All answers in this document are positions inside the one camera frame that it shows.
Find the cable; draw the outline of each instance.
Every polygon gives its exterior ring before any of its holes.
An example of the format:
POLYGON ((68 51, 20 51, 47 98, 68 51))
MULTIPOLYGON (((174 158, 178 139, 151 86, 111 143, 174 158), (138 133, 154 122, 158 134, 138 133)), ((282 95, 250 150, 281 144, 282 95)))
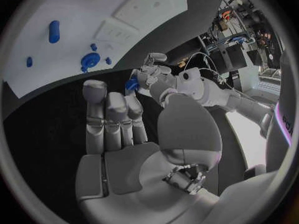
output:
POLYGON ((215 70, 217 71, 217 68, 216 68, 215 63, 213 62, 212 58, 211 58, 210 56, 208 56, 207 54, 203 53, 203 52, 196 52, 196 53, 194 53, 194 54, 190 57, 190 59, 188 60, 187 64, 185 65, 184 70, 186 70, 186 68, 187 68, 187 66, 188 66, 188 64, 189 64, 189 62, 190 62, 190 60, 192 59, 192 57, 195 56, 195 55, 197 55, 197 54, 202 54, 202 55, 204 55, 205 57, 208 57, 208 58, 210 59, 210 61, 212 62, 212 64, 213 64, 215 70))
POLYGON ((245 93, 243 93, 243 92, 241 92, 241 91, 239 91, 239 90, 236 90, 236 89, 234 89, 233 87, 231 87, 231 86, 225 81, 225 79, 224 79, 218 72, 216 72, 216 71, 214 71, 214 70, 212 70, 212 69, 209 69, 209 68, 199 68, 199 70, 208 70, 208 71, 212 71, 212 72, 214 72, 215 74, 217 74, 217 75, 222 79, 222 81, 223 81, 229 88, 231 88, 231 89, 234 90, 235 92, 241 94, 242 96, 244 96, 244 97, 246 97, 246 98, 248 98, 248 99, 250 99, 250 100, 252 100, 252 101, 254 101, 254 102, 257 102, 254 98, 250 97, 249 95, 247 95, 247 94, 245 94, 245 93))

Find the wire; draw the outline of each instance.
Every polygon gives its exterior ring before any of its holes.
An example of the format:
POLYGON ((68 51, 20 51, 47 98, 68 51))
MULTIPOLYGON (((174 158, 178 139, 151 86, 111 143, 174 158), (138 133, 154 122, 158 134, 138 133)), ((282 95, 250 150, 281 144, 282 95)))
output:
POLYGON ((216 72, 216 71, 214 71, 214 70, 212 70, 212 69, 209 69, 209 68, 199 68, 199 70, 208 70, 208 71, 212 71, 212 72, 214 72, 215 74, 217 74, 217 75, 222 79, 222 81, 223 81, 229 88, 231 88, 231 89, 234 90, 235 92, 241 94, 242 96, 244 96, 244 97, 246 97, 246 98, 248 98, 248 99, 250 99, 250 100, 252 100, 252 101, 254 101, 254 102, 257 102, 254 98, 250 97, 249 95, 247 95, 247 94, 245 94, 245 93, 243 93, 243 92, 241 92, 241 91, 239 91, 239 90, 236 90, 236 89, 234 89, 233 87, 231 87, 231 86, 225 81, 225 79, 224 79, 218 72, 216 72))
POLYGON ((192 59, 192 57, 195 56, 195 55, 197 55, 197 54, 202 54, 202 55, 204 55, 205 57, 208 57, 208 58, 210 59, 210 61, 212 62, 212 64, 213 64, 215 70, 217 71, 217 68, 216 68, 215 63, 213 62, 212 58, 211 58, 210 56, 208 56, 207 54, 203 53, 203 52, 196 52, 196 53, 194 53, 194 54, 190 57, 190 59, 188 60, 187 64, 185 65, 184 70, 186 70, 186 68, 187 68, 187 66, 188 66, 188 64, 189 64, 189 62, 190 62, 190 60, 192 59))

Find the blue pieces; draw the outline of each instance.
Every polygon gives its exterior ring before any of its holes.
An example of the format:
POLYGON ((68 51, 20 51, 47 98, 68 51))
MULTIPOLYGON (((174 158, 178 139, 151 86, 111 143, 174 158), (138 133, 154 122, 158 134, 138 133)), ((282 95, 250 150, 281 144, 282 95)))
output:
POLYGON ((126 90, 133 91, 139 89, 137 76, 132 76, 125 84, 126 90))
POLYGON ((29 56, 28 58, 27 58, 27 64, 26 64, 26 66, 27 67, 31 67, 33 65, 33 61, 32 61, 32 58, 29 56))
POLYGON ((88 68, 96 66, 100 59, 100 55, 96 52, 87 54, 81 59, 81 71, 84 73, 88 72, 88 68))
POLYGON ((93 50, 93 51, 96 51, 98 48, 97 48, 97 45, 95 44, 95 43, 92 43, 91 45, 90 45, 90 47, 91 47, 91 49, 93 50))
POLYGON ((49 42, 56 43, 60 39, 59 21, 52 21, 49 25, 49 42))
POLYGON ((112 64, 112 60, 111 60, 109 57, 107 57, 107 58, 105 59, 105 61, 106 61, 106 64, 107 64, 107 65, 111 65, 111 64, 112 64))

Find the white cable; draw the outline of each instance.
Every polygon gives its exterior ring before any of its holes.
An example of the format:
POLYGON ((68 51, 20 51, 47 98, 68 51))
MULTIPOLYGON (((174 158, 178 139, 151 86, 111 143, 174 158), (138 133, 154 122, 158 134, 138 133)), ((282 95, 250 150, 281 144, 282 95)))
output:
POLYGON ((185 65, 184 70, 186 70, 186 68, 187 68, 187 66, 188 66, 188 64, 189 64, 189 62, 190 62, 190 60, 192 59, 192 57, 195 56, 195 55, 197 55, 197 54, 202 54, 202 55, 204 55, 205 57, 208 57, 208 58, 210 59, 210 61, 212 62, 212 64, 213 64, 215 70, 217 71, 217 68, 216 68, 215 63, 213 62, 212 58, 211 58, 210 56, 208 56, 207 54, 203 53, 203 52, 196 52, 196 53, 194 53, 194 54, 190 57, 190 59, 188 60, 187 64, 185 65))
POLYGON ((218 72, 216 72, 216 71, 214 71, 214 70, 212 70, 212 69, 209 69, 209 68, 199 68, 199 70, 208 70, 208 71, 212 71, 212 72, 214 72, 215 74, 217 74, 217 75, 222 79, 222 81, 223 81, 229 88, 231 88, 231 89, 234 90, 235 92, 237 92, 237 93, 239 93, 239 94, 245 96, 246 98, 248 98, 248 99, 250 99, 250 100, 252 100, 252 101, 254 101, 254 102, 257 102, 254 98, 250 97, 249 95, 247 95, 247 94, 245 94, 245 93, 243 93, 243 92, 241 92, 241 91, 239 91, 239 90, 236 90, 236 89, 234 89, 233 87, 231 87, 231 86, 225 81, 225 79, 224 79, 218 72))

